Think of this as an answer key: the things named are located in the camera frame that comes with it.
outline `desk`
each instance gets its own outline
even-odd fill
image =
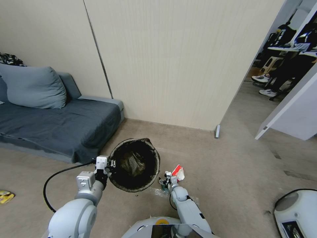
[[[294,48],[284,48],[284,47],[268,47],[269,50],[278,50],[278,51],[288,51],[288,52],[300,52],[298,49]],[[306,51],[303,53],[304,55],[317,57],[317,51]]]
[[[291,51],[291,52],[299,52],[298,49],[294,48],[284,48],[284,47],[268,47],[269,50],[279,50],[279,51]]]

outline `white sneaker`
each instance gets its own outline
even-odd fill
[[[251,79],[260,83],[267,83],[270,80],[270,77],[266,77],[265,74],[261,76],[252,76]]]
[[[262,94],[264,96],[268,96],[270,98],[274,97],[277,95],[276,92],[273,92],[271,89],[266,89],[266,90],[260,90],[259,94]]]

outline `beige wall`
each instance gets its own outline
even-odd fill
[[[284,0],[86,0],[128,118],[213,130]]]
[[[71,73],[82,94],[110,97],[81,0],[1,0],[0,52]]]
[[[284,0],[86,0],[128,118],[213,130]],[[1,1],[0,51],[110,97],[81,0]]]

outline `red and white wrapper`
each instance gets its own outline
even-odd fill
[[[183,180],[185,178],[184,168],[180,165],[177,165],[174,171],[172,172],[172,176],[177,177],[177,182]]]

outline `black trash can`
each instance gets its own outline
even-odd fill
[[[159,173],[160,157],[148,138],[122,141],[109,158],[116,161],[115,173],[109,179],[126,192],[148,188]]]

